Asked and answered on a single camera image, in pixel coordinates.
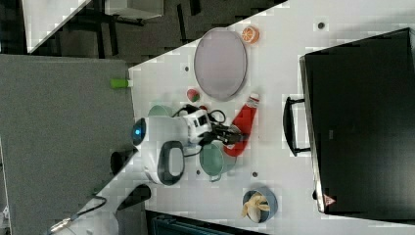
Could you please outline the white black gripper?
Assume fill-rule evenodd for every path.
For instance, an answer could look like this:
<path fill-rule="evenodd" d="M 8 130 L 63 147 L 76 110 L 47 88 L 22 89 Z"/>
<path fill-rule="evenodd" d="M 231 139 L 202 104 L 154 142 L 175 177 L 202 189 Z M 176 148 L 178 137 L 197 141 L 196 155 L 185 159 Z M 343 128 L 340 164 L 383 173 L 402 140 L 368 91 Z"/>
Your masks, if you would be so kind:
<path fill-rule="evenodd" d="M 249 138 L 249 135 L 244 134 L 236 125 L 214 124 L 211 127 L 208 112 L 205 110 L 197 110 L 184 116 L 183 119 L 187 124 L 185 140 L 183 141 L 185 145 L 199 144 L 208 132 L 209 141 L 217 140 L 224 145 L 233 145 Z"/>

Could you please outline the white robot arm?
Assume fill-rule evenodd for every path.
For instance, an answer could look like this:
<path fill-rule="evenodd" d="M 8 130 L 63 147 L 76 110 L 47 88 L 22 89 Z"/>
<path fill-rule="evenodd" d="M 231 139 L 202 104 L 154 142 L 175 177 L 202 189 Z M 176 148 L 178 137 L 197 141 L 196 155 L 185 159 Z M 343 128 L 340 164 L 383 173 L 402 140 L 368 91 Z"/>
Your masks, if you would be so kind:
<path fill-rule="evenodd" d="M 183 176 L 185 159 L 199 156 L 214 165 L 223 156 L 218 143 L 234 147 L 248 139 L 235 125 L 227 126 L 203 109 L 184 107 L 173 116 L 148 116 L 136 121 L 133 145 L 142 158 L 142 170 L 156 184 L 174 185 Z"/>

